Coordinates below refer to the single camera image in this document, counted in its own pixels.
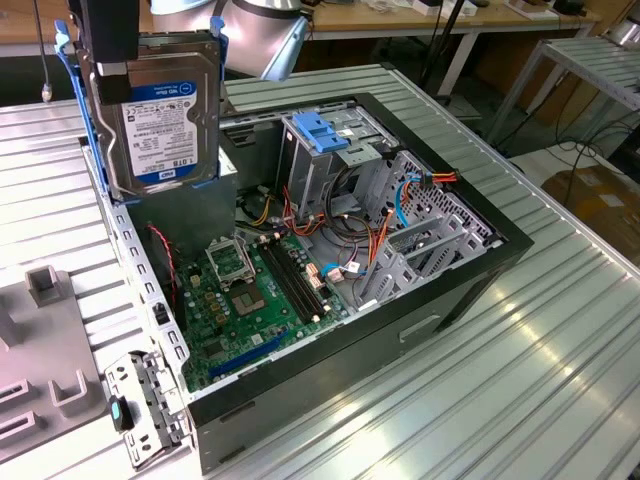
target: blue hard drive label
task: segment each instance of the blue hard drive label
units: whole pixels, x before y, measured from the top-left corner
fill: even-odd
[[[195,82],[133,87],[132,100],[121,108],[133,174],[145,183],[188,175],[198,161],[198,128],[187,115]]]

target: slotted metal surface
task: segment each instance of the slotted metal surface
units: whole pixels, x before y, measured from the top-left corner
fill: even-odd
[[[454,327],[211,478],[624,478],[633,469],[640,459],[635,267],[396,72],[374,65],[228,87],[241,110],[375,94],[535,245]],[[107,360],[144,348],[144,337],[92,210],[86,173],[73,167],[56,173],[56,164],[80,157],[72,134],[79,133],[80,120],[72,105],[0,110],[0,218],[2,232],[12,232],[2,236],[0,280],[15,281],[41,261],[38,255],[70,270],[103,369]],[[32,123],[42,133],[32,135]],[[53,147],[40,147],[45,142]],[[42,168],[44,177],[20,183],[17,171],[29,168]],[[18,260],[5,256],[7,246]],[[196,457],[184,448],[144,476],[195,478]],[[95,472],[133,476],[109,419],[0,466],[0,478],[58,472],[83,479]]]
[[[640,108],[640,51],[625,50],[599,37],[547,40],[542,48],[544,55],[618,102],[632,110]]]

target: yellow wire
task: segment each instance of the yellow wire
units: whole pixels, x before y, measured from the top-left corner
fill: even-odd
[[[267,216],[269,215],[269,203],[271,203],[271,195],[267,197],[267,201],[264,203],[264,210],[262,212],[262,215],[258,220],[251,223],[251,225],[257,227],[259,225],[262,225],[267,220]]]

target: hard drive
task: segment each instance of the hard drive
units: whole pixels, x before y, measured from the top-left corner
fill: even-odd
[[[87,51],[77,56],[114,199],[217,175],[221,48],[209,32],[141,35],[130,99],[117,105],[100,103]]]

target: workbench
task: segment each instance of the workbench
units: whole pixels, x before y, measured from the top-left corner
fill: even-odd
[[[37,55],[39,50],[31,4],[20,0],[5,0],[4,4],[0,7],[0,13],[6,12],[4,17],[0,16],[0,57]],[[66,1],[40,0],[38,5],[47,51],[53,53],[53,21],[68,18]],[[456,21],[451,33],[463,35],[463,38],[438,94],[451,94],[481,33],[576,30],[576,36],[582,38],[589,34],[599,20],[600,17],[592,12],[587,12],[585,17],[560,15],[559,18],[529,20],[503,5],[501,0],[491,0],[491,4],[486,8],[479,8],[475,16],[460,17]],[[446,22],[447,19],[442,17],[438,32],[442,32]],[[379,13],[360,2],[353,5],[321,3],[314,9],[313,33],[309,33],[307,39],[428,36],[435,27],[435,15],[424,16],[410,8]],[[146,0],[140,0],[140,31],[153,31],[153,21]]]
[[[640,271],[400,73],[380,65],[228,83],[240,111],[367,91],[535,245],[464,317],[208,478],[626,478],[640,459]],[[99,371],[149,347],[101,221],[74,102],[0,110],[0,284],[71,273]],[[0,478],[133,476],[104,417]],[[145,478],[198,478],[184,445]]]
[[[615,102],[632,111],[640,108],[640,51],[626,50],[602,37],[542,40],[531,52],[527,63],[496,112],[487,142],[492,142],[497,137],[507,115],[544,58],[555,62],[556,67],[532,101],[530,110],[545,100],[553,85],[567,71],[609,97],[600,111],[594,115],[595,120],[582,138],[589,138],[596,132],[600,120],[606,118]]]

